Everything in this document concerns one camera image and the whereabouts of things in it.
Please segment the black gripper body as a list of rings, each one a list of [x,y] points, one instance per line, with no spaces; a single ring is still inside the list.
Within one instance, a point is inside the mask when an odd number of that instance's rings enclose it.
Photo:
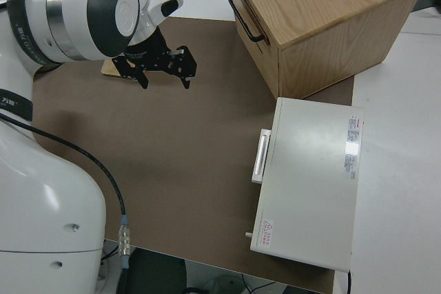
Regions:
[[[146,40],[127,46],[122,56],[112,58],[112,63],[123,78],[136,81],[135,73],[166,72],[181,79],[196,76],[197,64],[185,45],[171,50],[160,30],[155,30]]]

